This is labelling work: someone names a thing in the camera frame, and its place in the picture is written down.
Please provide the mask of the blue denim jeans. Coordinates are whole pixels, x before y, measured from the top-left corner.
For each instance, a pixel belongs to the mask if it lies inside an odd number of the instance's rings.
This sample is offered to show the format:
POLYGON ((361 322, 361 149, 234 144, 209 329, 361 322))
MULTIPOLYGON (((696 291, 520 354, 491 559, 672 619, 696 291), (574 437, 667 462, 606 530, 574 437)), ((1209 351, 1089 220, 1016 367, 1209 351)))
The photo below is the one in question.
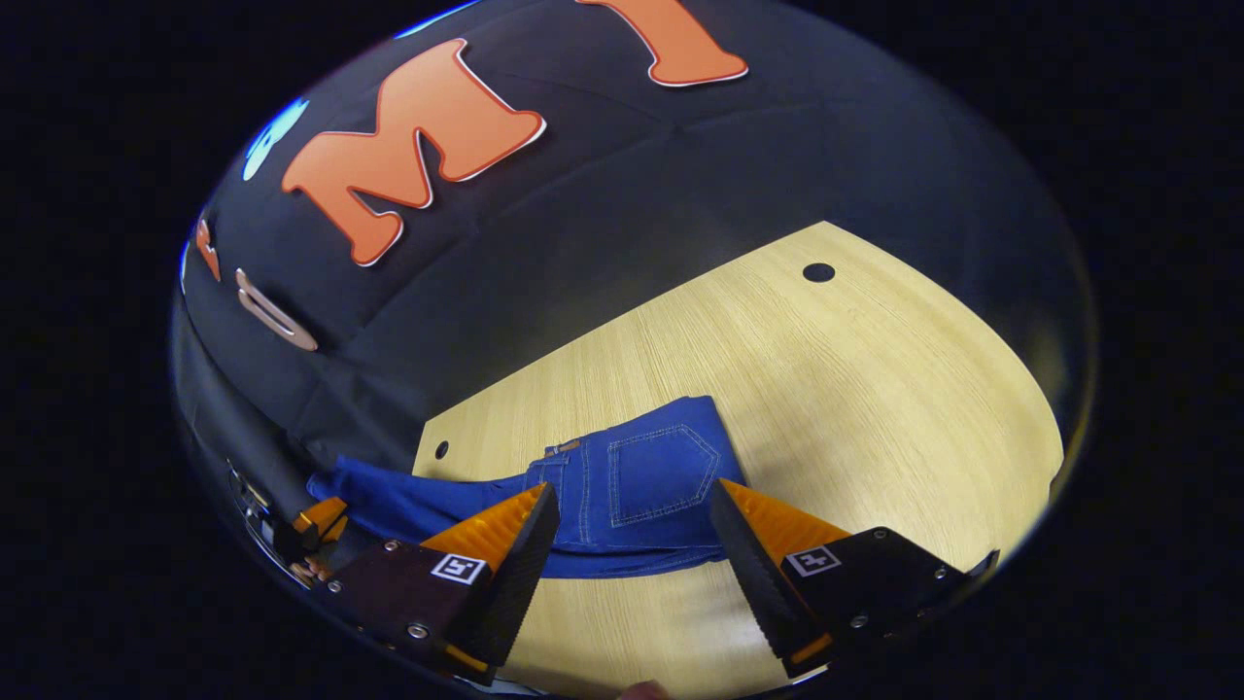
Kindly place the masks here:
POLYGON ((438 481, 338 458, 309 477, 309 494, 340 499, 348 517, 383 538, 420 542, 549 482, 560 523, 542 574, 617 579, 723 561, 710 522, 712 486, 744 482, 710 395, 684 395, 608 429, 551 444, 516 475, 438 481))

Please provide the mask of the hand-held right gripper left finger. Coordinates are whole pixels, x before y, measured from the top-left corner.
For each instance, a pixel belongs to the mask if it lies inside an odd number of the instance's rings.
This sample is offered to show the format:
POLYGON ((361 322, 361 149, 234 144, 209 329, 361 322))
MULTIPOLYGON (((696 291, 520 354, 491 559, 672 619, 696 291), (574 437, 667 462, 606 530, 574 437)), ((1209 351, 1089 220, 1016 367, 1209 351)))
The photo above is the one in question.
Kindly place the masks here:
POLYGON ((445 678, 488 685, 506 663, 560 526, 539 482, 420 543, 386 540, 326 579, 326 610, 445 678))

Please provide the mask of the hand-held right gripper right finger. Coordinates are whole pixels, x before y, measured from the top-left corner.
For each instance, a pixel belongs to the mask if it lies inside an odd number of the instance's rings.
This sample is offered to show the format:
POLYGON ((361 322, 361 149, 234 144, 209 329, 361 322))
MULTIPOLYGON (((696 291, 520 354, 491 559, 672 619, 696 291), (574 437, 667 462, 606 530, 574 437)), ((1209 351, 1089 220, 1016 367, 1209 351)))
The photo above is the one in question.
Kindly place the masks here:
POLYGON ((710 522, 787 678, 902 647, 1000 560, 991 550, 959 569, 896 528, 852 533, 725 477, 710 522))

